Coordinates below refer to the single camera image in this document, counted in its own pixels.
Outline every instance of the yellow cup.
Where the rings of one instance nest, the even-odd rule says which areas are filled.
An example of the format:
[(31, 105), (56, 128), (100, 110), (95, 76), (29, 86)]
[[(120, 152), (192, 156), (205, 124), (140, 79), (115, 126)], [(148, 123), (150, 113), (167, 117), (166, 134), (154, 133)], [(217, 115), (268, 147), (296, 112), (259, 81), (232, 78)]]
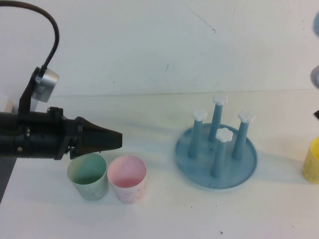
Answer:
[(319, 184), (319, 137), (310, 144), (303, 166), (303, 175), (308, 181)]

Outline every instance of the black cable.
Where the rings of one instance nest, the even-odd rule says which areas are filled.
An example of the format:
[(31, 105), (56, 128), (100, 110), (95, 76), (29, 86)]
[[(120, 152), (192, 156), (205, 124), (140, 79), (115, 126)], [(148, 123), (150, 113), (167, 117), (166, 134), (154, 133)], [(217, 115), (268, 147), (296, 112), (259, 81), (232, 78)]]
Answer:
[(47, 69), (47, 66), (48, 66), (49, 62), (51, 61), (56, 49), (58, 48), (58, 45), (59, 45), (60, 33), (59, 33), (58, 25), (56, 24), (54, 18), (45, 10), (43, 10), (37, 6), (34, 6), (32, 4), (25, 3), (25, 2), (0, 0), (0, 6), (12, 6), (12, 7), (19, 7), (19, 8), (24, 8), (24, 9), (28, 9), (31, 11), (35, 11), (35, 12), (43, 15), (44, 17), (46, 17), (50, 21), (50, 23), (52, 24), (53, 30), (54, 30), (54, 44), (53, 44), (53, 47), (52, 47), (48, 57), (46, 58), (44, 64), (41, 67), (41, 70), (39, 72), (39, 76), (42, 77), (45, 70)]

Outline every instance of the pink paper cup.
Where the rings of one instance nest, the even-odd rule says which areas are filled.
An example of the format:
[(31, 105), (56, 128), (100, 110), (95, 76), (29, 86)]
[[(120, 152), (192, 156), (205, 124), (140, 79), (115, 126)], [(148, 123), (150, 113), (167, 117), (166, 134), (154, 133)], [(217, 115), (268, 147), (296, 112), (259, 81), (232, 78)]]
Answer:
[(126, 155), (114, 159), (108, 168), (107, 176), (120, 201), (133, 204), (145, 194), (146, 172), (143, 160)]

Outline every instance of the robotic arm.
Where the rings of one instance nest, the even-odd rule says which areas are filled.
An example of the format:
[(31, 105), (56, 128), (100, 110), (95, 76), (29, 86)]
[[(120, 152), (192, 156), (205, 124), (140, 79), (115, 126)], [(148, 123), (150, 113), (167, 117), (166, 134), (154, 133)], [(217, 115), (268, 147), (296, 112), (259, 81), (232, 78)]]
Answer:
[(59, 44), (59, 29), (53, 17), (34, 5), (0, 0), (0, 6), (20, 7), (46, 17), (54, 29), (53, 47), (41, 68), (36, 67), (25, 88), (17, 114), (0, 113), (0, 156), (54, 158), (70, 152), (70, 159), (83, 154), (122, 147), (122, 134), (96, 126), (82, 117), (67, 119), (63, 109), (30, 112), (31, 98), (48, 102), (59, 76), (47, 68)]

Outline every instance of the white table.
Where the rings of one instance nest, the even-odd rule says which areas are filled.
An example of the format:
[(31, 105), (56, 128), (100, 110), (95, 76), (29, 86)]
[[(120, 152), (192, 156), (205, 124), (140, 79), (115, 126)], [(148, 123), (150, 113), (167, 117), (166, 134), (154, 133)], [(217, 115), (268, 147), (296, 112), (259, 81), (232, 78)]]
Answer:
[(123, 154), (148, 167), (147, 194), (124, 205), (113, 189), (98, 202), (84, 201), (61, 161), (18, 159), (0, 204), (1, 239), (249, 239), (319, 238), (319, 186), (301, 168), (311, 140), (319, 136), (319, 92), (231, 93), (222, 122), (239, 126), (245, 109), (257, 115), (248, 136), (258, 166), (243, 185), (226, 191), (203, 188), (183, 175), (174, 159), (179, 134), (192, 126), (191, 112), (209, 111), (213, 94), (59, 97), (39, 104), (64, 108), (122, 132), (123, 148), (102, 152), (110, 162)]

